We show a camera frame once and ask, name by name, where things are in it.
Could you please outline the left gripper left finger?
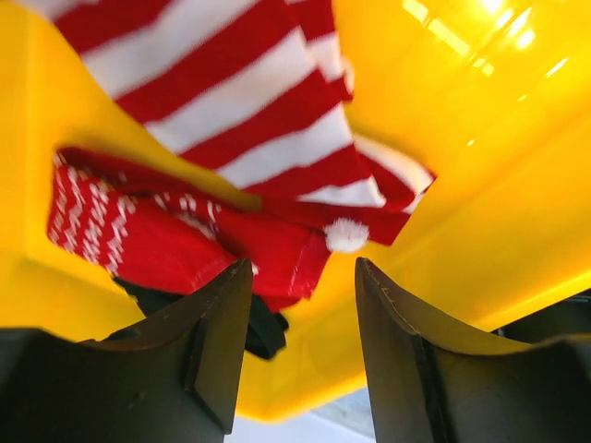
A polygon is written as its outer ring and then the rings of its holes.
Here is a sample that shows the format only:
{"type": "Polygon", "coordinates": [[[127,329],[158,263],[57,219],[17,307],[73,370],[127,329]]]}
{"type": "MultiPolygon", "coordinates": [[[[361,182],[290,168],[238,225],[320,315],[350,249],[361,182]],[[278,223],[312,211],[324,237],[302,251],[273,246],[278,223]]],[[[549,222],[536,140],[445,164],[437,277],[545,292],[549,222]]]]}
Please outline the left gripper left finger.
{"type": "Polygon", "coordinates": [[[103,341],[1,332],[5,442],[221,442],[232,432],[251,303],[242,259],[103,341]]]}

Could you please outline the red white striped sock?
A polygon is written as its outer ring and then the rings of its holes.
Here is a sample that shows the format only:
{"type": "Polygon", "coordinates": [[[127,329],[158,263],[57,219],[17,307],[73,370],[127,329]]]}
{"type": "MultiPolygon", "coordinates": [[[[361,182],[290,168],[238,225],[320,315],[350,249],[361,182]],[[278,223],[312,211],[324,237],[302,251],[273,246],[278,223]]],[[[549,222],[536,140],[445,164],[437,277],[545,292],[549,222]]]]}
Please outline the red white striped sock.
{"type": "Polygon", "coordinates": [[[433,174],[352,132],[329,1],[30,1],[164,148],[325,233],[390,245],[433,174]]]}

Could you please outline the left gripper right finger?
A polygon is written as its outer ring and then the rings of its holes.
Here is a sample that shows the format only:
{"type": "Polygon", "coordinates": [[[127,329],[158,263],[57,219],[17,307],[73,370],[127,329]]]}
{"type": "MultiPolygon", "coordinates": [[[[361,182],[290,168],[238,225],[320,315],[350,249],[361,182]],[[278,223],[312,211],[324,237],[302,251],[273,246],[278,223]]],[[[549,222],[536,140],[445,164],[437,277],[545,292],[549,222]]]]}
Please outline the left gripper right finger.
{"type": "Polygon", "coordinates": [[[539,344],[470,326],[356,262],[356,309],[379,442],[586,442],[590,338],[539,344]]]}

